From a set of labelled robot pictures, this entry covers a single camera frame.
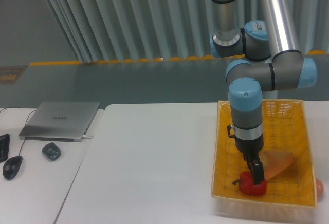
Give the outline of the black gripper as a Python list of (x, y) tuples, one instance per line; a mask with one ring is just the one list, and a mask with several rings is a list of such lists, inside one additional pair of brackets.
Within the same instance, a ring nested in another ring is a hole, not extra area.
[(263, 125), (253, 129), (241, 129), (233, 125), (227, 126), (229, 138), (233, 138), (236, 148), (243, 153), (244, 160), (251, 172), (253, 184), (264, 181), (264, 168), (259, 158), (259, 152), (264, 146)]

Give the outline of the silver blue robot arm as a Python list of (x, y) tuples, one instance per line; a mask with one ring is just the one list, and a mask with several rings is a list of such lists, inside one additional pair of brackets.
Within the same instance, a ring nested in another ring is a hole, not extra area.
[(210, 34), (215, 57), (243, 54), (226, 68), (232, 125), (228, 136), (247, 162), (254, 184), (264, 181), (259, 152), (263, 140), (263, 93), (313, 86), (317, 79), (313, 59), (304, 58), (288, 0), (260, 0), (264, 18), (237, 25), (236, 0), (212, 0), (218, 4), (216, 30)]

